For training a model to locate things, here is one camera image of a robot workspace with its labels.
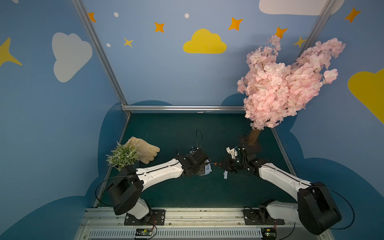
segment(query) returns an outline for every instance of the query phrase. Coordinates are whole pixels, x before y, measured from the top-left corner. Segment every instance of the orange star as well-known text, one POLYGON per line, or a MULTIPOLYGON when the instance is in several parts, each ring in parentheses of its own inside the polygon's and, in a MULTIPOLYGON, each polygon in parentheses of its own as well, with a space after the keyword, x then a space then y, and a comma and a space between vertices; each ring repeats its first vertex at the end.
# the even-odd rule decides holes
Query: orange star
POLYGON ((155 24, 156 24, 156 30, 155 30, 155 32, 160 31, 160 32, 163 33, 163 32, 164 32, 163 27, 164 27, 164 24, 165 24, 165 23, 158 24, 158 23, 155 22, 155 24))
POLYGON ((232 24, 231 26, 228 28, 228 30, 231 30, 231 29, 236 29, 237 31, 239 30, 239 27, 240 27, 240 23, 241 21, 243 21, 242 19, 240 20, 236 20, 234 18, 232 18, 232 24))
POLYGON ((288 28, 280 29, 279 27, 277 27, 275 35, 277 35, 280 39, 282 39, 283 38, 283 34, 285 33, 286 30, 288 30, 288 28))
POLYGON ((89 15, 89 18, 91 19, 91 21, 96 22, 95 17, 94 17, 95 13, 88 13, 88 15, 89 15))
POLYGON ((353 19, 359 14, 361 11, 356 11, 355 8, 352 9, 351 13, 345 18, 345 20, 349 20, 351 23, 353 19))

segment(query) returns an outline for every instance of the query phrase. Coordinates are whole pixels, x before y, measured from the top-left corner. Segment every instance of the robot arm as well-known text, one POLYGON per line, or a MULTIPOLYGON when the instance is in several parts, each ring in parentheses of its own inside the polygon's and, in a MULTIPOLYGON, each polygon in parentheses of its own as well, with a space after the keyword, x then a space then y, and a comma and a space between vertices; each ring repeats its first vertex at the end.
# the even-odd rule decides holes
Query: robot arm
POLYGON ((293 204, 270 200, 261 204, 259 218, 263 222, 270 222, 274 219, 301 222, 309 232, 319 235, 341 220, 341 214, 324 184, 311 183, 295 177, 279 169, 273 163, 256 159, 254 154, 248 155, 244 148, 235 148, 227 148, 231 157, 228 156, 226 160, 218 164, 219 167, 231 172, 247 169, 256 176, 278 186, 298 202, 293 204), (238 158, 235 158, 236 151, 239 153, 238 158))
POLYGON ((197 175, 201 169, 204 171, 207 159, 208 156, 201 149, 197 149, 190 155, 178 155, 153 167, 124 167, 117 175, 121 177, 114 178, 106 186, 115 214, 128 212, 137 219, 144 218, 149 213, 149 207, 140 198, 142 191, 167 179, 197 175))
POLYGON ((273 201, 262 206, 271 218, 301 222, 315 235, 341 220, 341 214, 324 184, 295 177, 270 162, 261 161, 258 174, 260 178, 278 186, 298 201, 297 204, 273 201))

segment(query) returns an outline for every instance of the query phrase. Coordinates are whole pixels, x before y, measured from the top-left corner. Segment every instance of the glove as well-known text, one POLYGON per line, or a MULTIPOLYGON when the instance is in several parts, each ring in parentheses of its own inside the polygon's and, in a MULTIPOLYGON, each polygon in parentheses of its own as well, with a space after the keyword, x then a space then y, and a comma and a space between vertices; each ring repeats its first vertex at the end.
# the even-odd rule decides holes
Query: glove
POLYGON ((124 147, 131 146, 137 148, 137 155, 142 163, 148 164, 149 161, 153 161, 160 152, 160 148, 150 145, 141 138, 131 137, 125 144, 124 147))

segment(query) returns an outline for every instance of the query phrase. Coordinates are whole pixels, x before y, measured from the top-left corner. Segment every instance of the green tabletop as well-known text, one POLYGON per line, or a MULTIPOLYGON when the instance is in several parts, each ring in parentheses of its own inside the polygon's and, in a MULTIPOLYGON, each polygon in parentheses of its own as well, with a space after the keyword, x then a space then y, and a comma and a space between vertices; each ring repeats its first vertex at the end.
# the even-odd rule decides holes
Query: green tabletop
MULTIPOLYGON (((249 119, 244 114, 214 113, 136 113, 131 116, 122 139, 122 144, 134 136, 142 138, 160 148, 154 161, 148 165, 164 163, 180 154, 188 154, 191 146, 196 146, 196 130, 200 130, 199 145, 212 162, 221 162, 228 155, 226 148, 238 144, 238 137, 251 129, 249 119)), ((272 162, 277 167, 288 170, 283 155, 270 128, 259 135, 262 152, 259 158, 272 162)), ((110 177, 118 173, 113 169, 110 177)), ((146 189, 141 198, 151 207, 257 207, 269 199, 281 202, 295 200, 275 185, 247 171, 238 174, 228 173, 212 165, 212 172, 206 176, 179 177, 169 179, 146 189)), ((110 204, 107 194, 102 201, 110 204)))

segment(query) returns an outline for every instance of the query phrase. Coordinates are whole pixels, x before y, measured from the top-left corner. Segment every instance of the white plastic part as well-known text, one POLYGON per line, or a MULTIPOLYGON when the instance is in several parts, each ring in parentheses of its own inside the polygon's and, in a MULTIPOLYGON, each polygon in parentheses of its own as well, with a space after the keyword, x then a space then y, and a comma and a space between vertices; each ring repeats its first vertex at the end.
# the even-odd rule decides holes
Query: white plastic part
POLYGON ((267 180, 279 188, 286 191, 297 201, 297 192, 299 189, 305 189, 311 185, 311 182, 295 177, 280 168, 276 167, 273 163, 263 164, 259 168, 259 175, 262 179, 267 180))
POLYGON ((141 219, 149 213, 149 208, 146 202, 139 198, 135 206, 128 213, 134 215, 137 219, 141 219))
POLYGON ((205 176, 207 174, 210 174, 212 172, 211 164, 207 164, 204 167, 204 174, 199 174, 199 176, 205 176))
POLYGON ((173 158, 172 160, 153 167, 138 168, 136 174, 142 180, 143 191, 152 185, 171 178, 178 178, 183 173, 181 163, 173 158))
POLYGON ((299 212, 297 211, 297 209, 297 204, 279 201, 271 202, 266 207, 266 210, 268 211, 271 218, 284 219, 286 221, 300 223, 299 212))
POLYGON ((227 150, 227 153, 231 154, 232 159, 236 158, 237 151, 234 148, 230 149, 229 147, 227 147, 226 150, 227 150))

